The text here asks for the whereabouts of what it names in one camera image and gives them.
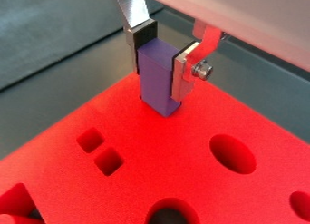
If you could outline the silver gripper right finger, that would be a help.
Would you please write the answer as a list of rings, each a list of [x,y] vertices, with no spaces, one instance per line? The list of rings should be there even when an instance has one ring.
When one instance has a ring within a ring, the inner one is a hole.
[[[206,81],[214,68],[208,64],[206,57],[218,47],[222,30],[197,19],[193,35],[200,39],[194,41],[174,57],[174,76],[172,97],[181,102],[194,87],[197,78]]]

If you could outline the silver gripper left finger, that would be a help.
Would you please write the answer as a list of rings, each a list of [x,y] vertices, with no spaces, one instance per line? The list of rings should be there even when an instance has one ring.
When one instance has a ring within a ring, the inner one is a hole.
[[[133,65],[140,73],[138,48],[158,37],[158,22],[149,16],[146,0],[117,0],[123,13],[123,31],[131,47]]]

